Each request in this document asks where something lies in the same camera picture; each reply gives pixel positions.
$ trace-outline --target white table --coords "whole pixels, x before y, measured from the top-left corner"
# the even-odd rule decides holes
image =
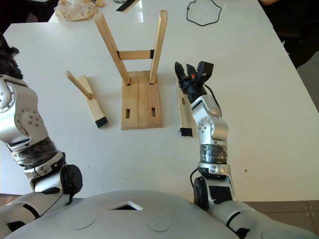
[[[157,22],[158,12],[167,10],[170,22],[189,23],[186,21],[188,4],[193,0],[136,0],[123,12],[116,11],[121,4],[105,0],[106,5],[98,8],[108,22]],[[257,0],[214,0],[222,7],[217,24],[272,26]],[[196,21],[212,22],[216,20],[219,9],[211,0],[197,0],[190,6],[189,17]],[[50,22],[57,22],[53,14]]]
[[[156,25],[109,24],[120,50],[151,49]],[[184,66],[203,60],[215,64],[207,84],[229,125],[228,163],[237,200],[319,198],[319,114],[271,28],[185,28],[169,21],[158,70],[164,127],[129,131],[120,130],[121,77],[93,21],[13,24],[5,37],[20,50],[16,61],[38,94],[50,137],[83,173],[77,197],[152,189],[192,199],[189,174],[197,166],[199,146],[196,137],[182,138],[178,132],[173,67],[176,60]],[[147,70],[150,63],[125,62],[128,71]],[[90,77],[110,122],[106,128],[96,128],[65,70]],[[3,143],[0,155],[1,192],[30,192]]]

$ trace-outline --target black cable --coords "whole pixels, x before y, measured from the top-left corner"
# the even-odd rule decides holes
[[[189,177],[192,188],[194,187],[192,176],[197,170],[198,170],[198,168],[196,168],[194,171],[192,171],[192,173],[190,174],[190,177]]]
[[[221,11],[222,11],[222,8],[221,8],[220,6],[218,6],[213,0],[211,0],[211,1],[213,2],[213,4],[215,4],[216,7],[220,8],[220,11],[219,11],[219,13],[218,13],[218,19],[217,19],[216,21],[213,21],[213,22],[210,22],[210,23],[201,25],[201,24],[199,24],[199,23],[197,23],[197,22],[195,22],[195,21],[192,21],[192,20],[189,20],[189,19],[188,19],[189,6],[190,6],[192,3],[195,3],[196,0],[191,1],[191,2],[189,3],[189,5],[188,5],[188,7],[187,7],[186,20],[187,20],[187,21],[190,21],[190,22],[193,22],[193,23],[195,23],[195,24],[198,25],[198,26],[207,26],[207,25],[210,25],[210,24],[213,24],[213,23],[218,22],[218,21],[219,21],[220,13],[221,13]]]
[[[127,2],[127,0],[113,0],[113,1],[116,3],[126,3]]]
[[[208,85],[204,84],[204,86],[210,91],[211,95],[213,96],[213,98],[214,98],[214,100],[215,100],[217,106],[219,107],[220,116],[222,117],[221,108],[220,108],[220,106],[219,106],[219,103],[218,103],[217,99],[215,98],[215,95],[214,95],[213,91],[211,90],[211,88],[210,88]]]

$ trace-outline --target wooden piece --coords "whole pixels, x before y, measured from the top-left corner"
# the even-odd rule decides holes
[[[121,130],[162,127],[158,84],[149,83],[149,71],[129,75],[131,84],[122,85]]]
[[[106,126],[108,124],[108,120],[106,119],[105,115],[103,114],[103,111],[101,109],[101,106],[97,100],[97,98],[94,95],[94,92],[90,86],[90,83],[85,75],[81,76],[78,81],[80,84],[83,85],[83,87],[90,93],[92,96],[92,99],[89,100],[88,98],[85,98],[86,103],[88,104],[88,107],[91,111],[91,114],[93,116],[93,119],[97,125],[98,128],[101,128],[103,126]]]
[[[178,113],[180,122],[180,133],[181,136],[193,136],[192,122],[194,121],[191,107],[187,95],[183,94],[181,88],[176,81],[177,95],[178,95]]]
[[[92,96],[90,93],[78,82],[78,80],[71,74],[71,72],[66,71],[67,78],[90,100]]]
[[[155,46],[154,46],[154,58],[151,64],[151,73],[150,73],[150,83],[154,84],[157,78],[157,72],[160,62],[160,53],[163,46],[166,26],[167,26],[168,14],[167,11],[160,11],[159,13],[159,22],[158,22],[158,30],[155,38]]]
[[[139,59],[152,59],[152,50],[143,51],[119,51],[121,60],[139,60]]]
[[[95,21],[95,24],[101,33],[101,36],[102,36],[107,48],[109,49],[109,52],[113,58],[113,61],[116,65],[116,67],[119,70],[119,73],[120,73],[124,83],[126,85],[129,85],[130,84],[129,74],[125,68],[123,61],[121,61],[121,59],[118,55],[118,48],[115,44],[115,41],[113,39],[113,36],[112,36],[111,31],[110,31],[110,29],[105,21],[103,14],[101,12],[95,14],[94,21]]]

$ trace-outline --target plastic bag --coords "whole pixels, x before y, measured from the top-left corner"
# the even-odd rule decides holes
[[[90,0],[59,0],[54,11],[58,18],[76,21],[93,17],[98,9]]]

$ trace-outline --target wooden stick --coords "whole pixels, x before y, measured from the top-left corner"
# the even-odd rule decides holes
[[[158,30],[155,38],[155,46],[154,46],[154,58],[152,60],[151,65],[151,73],[150,73],[150,83],[154,84],[157,77],[159,62],[160,62],[160,53],[161,48],[163,46],[166,26],[168,20],[167,11],[160,11],[159,13],[159,22],[158,22]]]
[[[104,115],[100,103],[98,99],[95,97],[94,92],[90,86],[90,83],[85,75],[78,78],[78,81],[85,87],[90,94],[93,96],[91,100],[88,98],[85,98],[86,103],[88,104],[88,107],[91,111],[91,114],[93,116],[93,119],[95,121],[95,124],[98,128],[102,128],[103,126],[106,126],[109,122],[106,119],[106,116]]]
[[[119,51],[121,60],[139,60],[139,59],[152,59],[154,50],[143,51]]]
[[[183,94],[176,80],[177,95],[178,95],[178,113],[180,122],[180,133],[181,136],[193,136],[192,122],[194,121],[190,109],[190,104],[187,95]]]
[[[116,67],[118,68],[118,70],[120,72],[120,75],[121,75],[125,85],[129,85],[130,84],[130,76],[125,68],[123,61],[121,61],[121,59],[118,55],[118,48],[115,44],[115,41],[113,39],[113,36],[112,36],[111,31],[110,31],[110,29],[105,21],[103,14],[101,12],[95,14],[94,21],[95,21],[95,24],[100,31],[100,34],[101,34],[107,48],[109,49],[109,52],[113,58],[113,61],[116,65]]]
[[[66,71],[67,78],[89,99],[92,99],[91,94],[86,90],[86,88],[71,74],[71,72]]]

